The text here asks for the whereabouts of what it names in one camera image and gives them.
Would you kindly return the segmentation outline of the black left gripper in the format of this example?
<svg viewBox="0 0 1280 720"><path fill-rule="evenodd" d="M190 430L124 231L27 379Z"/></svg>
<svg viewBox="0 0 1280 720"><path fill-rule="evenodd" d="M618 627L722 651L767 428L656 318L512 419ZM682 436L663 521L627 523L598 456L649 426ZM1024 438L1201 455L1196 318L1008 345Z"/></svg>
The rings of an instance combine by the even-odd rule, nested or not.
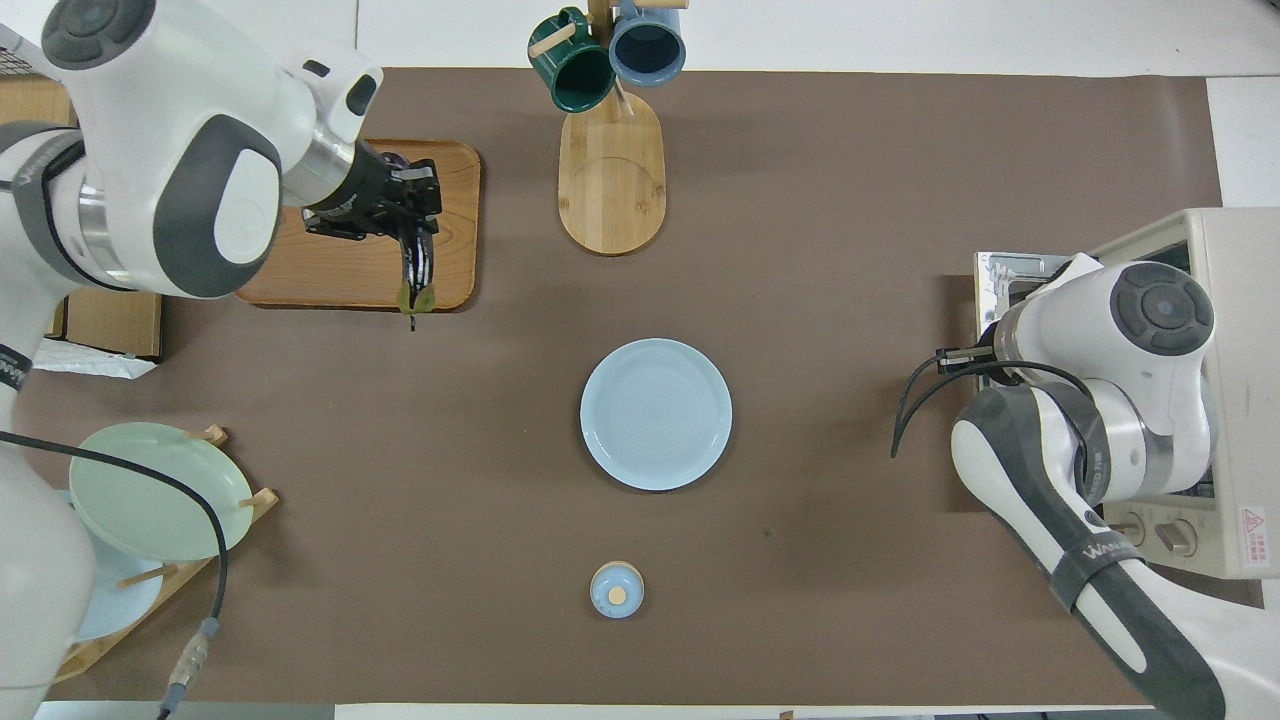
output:
<svg viewBox="0 0 1280 720"><path fill-rule="evenodd" d="M396 174L398 170L404 170L404 182ZM421 217L411 217L408 201ZM353 241L369 234L417 241L440 232L436 217L442 213L442 183L434 160L410 164L398 152L380 152L360 140L338 188L303 210L303 228Z"/></svg>

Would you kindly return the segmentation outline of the dark purple eggplant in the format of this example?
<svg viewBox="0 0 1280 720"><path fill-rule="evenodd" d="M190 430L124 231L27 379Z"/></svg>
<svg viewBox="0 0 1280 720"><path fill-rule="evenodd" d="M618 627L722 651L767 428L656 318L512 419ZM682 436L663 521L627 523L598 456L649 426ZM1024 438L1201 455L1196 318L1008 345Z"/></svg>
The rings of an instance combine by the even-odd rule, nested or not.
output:
<svg viewBox="0 0 1280 720"><path fill-rule="evenodd" d="M435 245L434 237L417 241L403 241L396 233L401 247L403 283L398 295L398 307L410 319L410 331L416 332L417 316L430 313L436 306L434 284Z"/></svg>

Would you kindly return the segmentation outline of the light blue plate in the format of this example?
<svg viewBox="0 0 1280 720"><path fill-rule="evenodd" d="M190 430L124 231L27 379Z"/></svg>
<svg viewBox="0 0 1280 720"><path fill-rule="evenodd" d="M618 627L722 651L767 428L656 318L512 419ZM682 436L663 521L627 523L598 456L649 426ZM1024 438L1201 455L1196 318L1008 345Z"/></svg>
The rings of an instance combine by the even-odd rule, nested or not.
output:
<svg viewBox="0 0 1280 720"><path fill-rule="evenodd" d="M677 340L635 340L604 356L579 405L596 465L632 489L664 493L700 480L721 460L733 401L719 368Z"/></svg>

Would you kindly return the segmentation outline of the cream toaster oven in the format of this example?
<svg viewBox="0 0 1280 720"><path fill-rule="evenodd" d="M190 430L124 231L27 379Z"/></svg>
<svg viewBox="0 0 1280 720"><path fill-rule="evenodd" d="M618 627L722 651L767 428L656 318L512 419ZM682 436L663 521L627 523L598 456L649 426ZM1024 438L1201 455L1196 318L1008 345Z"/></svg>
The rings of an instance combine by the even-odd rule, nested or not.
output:
<svg viewBox="0 0 1280 720"><path fill-rule="evenodd" d="M1093 389L1093 496L1148 560L1280 579L1280 208L1197 208L1074 255L979 252L979 347Z"/></svg>

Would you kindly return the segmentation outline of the brown wooden tray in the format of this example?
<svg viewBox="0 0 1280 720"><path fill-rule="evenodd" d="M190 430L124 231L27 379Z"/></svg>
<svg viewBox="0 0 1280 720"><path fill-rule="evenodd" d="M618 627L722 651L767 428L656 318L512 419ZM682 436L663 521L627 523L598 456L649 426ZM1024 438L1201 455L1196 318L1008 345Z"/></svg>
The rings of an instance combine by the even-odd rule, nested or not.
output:
<svg viewBox="0 0 1280 720"><path fill-rule="evenodd" d="M443 213L434 237L434 309L452 313L466 307L477 284L480 154L460 141L375 138L371 145L408 160L430 158L436 164ZM301 210L291 208L268 261L236 295L259 307L394 313L402 281L401 246L396 240L312 234L305 231Z"/></svg>

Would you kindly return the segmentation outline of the wooden mug tree stand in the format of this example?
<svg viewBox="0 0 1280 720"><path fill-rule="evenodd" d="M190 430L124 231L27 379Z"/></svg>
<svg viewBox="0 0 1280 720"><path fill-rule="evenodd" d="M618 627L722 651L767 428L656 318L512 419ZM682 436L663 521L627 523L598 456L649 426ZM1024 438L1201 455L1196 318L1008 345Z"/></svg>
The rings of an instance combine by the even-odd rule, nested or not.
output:
<svg viewBox="0 0 1280 720"><path fill-rule="evenodd" d="M586 0L591 35L607 50L616 0ZM667 209L666 151L650 105L614 73L614 87L598 106L564 113L559 140L559 219L588 251L620 256L649 243Z"/></svg>

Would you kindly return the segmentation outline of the dark green ceramic mug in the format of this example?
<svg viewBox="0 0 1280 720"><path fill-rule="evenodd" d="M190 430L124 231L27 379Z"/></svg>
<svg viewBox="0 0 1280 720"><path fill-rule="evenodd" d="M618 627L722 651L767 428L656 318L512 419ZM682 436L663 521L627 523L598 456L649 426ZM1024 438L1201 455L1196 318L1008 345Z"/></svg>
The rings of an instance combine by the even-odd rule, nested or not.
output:
<svg viewBox="0 0 1280 720"><path fill-rule="evenodd" d="M539 23L527 42L527 59L562 111L585 113L614 87L607 50L591 33L586 14L564 6Z"/></svg>

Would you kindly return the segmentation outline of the blue ceramic mug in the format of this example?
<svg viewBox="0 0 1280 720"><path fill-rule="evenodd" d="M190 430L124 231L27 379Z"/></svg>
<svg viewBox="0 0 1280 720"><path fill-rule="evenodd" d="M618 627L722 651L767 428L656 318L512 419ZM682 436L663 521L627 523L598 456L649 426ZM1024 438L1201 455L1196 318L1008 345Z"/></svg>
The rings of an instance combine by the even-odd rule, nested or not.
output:
<svg viewBox="0 0 1280 720"><path fill-rule="evenodd" d="M614 73L625 83L657 87L684 68L686 46L680 14L687 0L616 0L618 8L609 45Z"/></svg>

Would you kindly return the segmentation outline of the light wooden shelf box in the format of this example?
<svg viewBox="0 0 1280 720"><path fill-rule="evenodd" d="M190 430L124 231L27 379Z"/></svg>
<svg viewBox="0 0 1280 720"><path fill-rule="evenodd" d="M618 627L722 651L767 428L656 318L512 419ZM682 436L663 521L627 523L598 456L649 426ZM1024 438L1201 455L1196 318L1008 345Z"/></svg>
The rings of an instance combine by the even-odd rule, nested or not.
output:
<svg viewBox="0 0 1280 720"><path fill-rule="evenodd" d="M60 85L42 76L0 76L0 123L14 120L77 124ZM60 302L45 337L157 360L163 355L163 300L156 293L79 288Z"/></svg>

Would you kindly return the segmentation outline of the wooden plate rack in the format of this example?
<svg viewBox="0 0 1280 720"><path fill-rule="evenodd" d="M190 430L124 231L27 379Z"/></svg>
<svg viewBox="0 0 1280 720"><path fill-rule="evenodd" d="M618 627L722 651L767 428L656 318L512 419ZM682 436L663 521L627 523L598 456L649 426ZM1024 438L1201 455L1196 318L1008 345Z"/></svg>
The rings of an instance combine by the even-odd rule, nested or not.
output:
<svg viewBox="0 0 1280 720"><path fill-rule="evenodd" d="M251 488L221 450L224 439L219 427L191 432L132 421L97 430L81 447L188 486L215 512L233 548L278 497ZM204 510L137 471L77 457L63 497L88 532L96 565L90 606L58 682L86 673L218 556Z"/></svg>

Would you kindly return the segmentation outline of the mint green racked plate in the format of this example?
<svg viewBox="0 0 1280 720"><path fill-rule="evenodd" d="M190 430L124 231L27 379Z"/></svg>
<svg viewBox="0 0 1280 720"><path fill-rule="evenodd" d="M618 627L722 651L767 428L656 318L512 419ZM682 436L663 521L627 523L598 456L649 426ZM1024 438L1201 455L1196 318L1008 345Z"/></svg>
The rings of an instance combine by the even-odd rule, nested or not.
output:
<svg viewBox="0 0 1280 720"><path fill-rule="evenodd" d="M93 433L82 448L132 461L200 495L220 521L225 544L247 534L252 491L241 469L218 447L186 430L133 421ZM69 491L88 528L115 548L157 562L195 562L216 555L214 529L187 495L137 471L95 460L70 462Z"/></svg>

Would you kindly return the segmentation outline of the brown table mat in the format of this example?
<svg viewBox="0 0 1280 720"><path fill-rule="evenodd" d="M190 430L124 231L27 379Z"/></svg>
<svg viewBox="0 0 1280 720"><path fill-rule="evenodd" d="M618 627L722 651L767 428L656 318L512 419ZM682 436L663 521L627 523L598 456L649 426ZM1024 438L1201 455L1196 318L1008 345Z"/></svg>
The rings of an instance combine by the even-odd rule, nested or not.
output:
<svg viewBox="0 0 1280 720"><path fill-rule="evenodd" d="M137 380L35 372L15 428L230 432L280 498L234 548L200 701L1138 705L965 491L972 383L902 383L973 332L977 251L1091 250L1220 202L1202 79L684 73L646 94L668 211L626 258L563 231L563 117L530 69L393 69L365 126L483 160L458 313L164 307ZM677 340L733 429L700 480L608 477L579 405L596 364ZM600 616L595 570L645 597Z"/></svg>

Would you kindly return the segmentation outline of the small blue service bell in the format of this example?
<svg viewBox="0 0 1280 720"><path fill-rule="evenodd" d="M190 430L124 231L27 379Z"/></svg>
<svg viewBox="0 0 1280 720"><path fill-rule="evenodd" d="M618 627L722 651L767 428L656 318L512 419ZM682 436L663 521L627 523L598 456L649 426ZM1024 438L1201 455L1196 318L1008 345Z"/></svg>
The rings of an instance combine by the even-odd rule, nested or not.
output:
<svg viewBox="0 0 1280 720"><path fill-rule="evenodd" d="M591 577L589 598L596 612L605 619L631 618L643 606L644 597L643 574L631 562L605 562Z"/></svg>

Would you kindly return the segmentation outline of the pale blue racked plate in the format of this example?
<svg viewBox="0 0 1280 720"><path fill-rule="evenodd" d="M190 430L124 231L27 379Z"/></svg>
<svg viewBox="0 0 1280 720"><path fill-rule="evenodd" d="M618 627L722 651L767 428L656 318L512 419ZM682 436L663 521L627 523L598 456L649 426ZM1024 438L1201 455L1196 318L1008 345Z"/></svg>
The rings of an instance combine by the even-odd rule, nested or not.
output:
<svg viewBox="0 0 1280 720"><path fill-rule="evenodd" d="M120 588L119 582L163 565L115 548L91 530L86 520L82 524L93 547L95 573L90 603L76 633L76 643L114 634L141 620L154 606L163 584L160 577L151 577Z"/></svg>

